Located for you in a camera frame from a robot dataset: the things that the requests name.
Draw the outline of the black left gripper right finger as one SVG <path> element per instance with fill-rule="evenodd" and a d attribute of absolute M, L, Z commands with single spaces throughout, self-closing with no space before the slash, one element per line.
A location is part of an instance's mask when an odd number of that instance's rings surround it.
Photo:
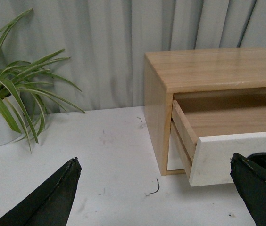
<path fill-rule="evenodd" d="M 257 226 L 266 226 L 266 152 L 244 157 L 234 153 L 230 175 Z"/>

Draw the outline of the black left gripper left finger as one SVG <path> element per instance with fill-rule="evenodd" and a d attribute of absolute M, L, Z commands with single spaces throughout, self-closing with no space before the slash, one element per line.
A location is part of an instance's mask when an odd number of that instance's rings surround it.
<path fill-rule="evenodd" d="M 72 158 L 0 218 L 0 226 L 65 226 L 81 175 Z"/>

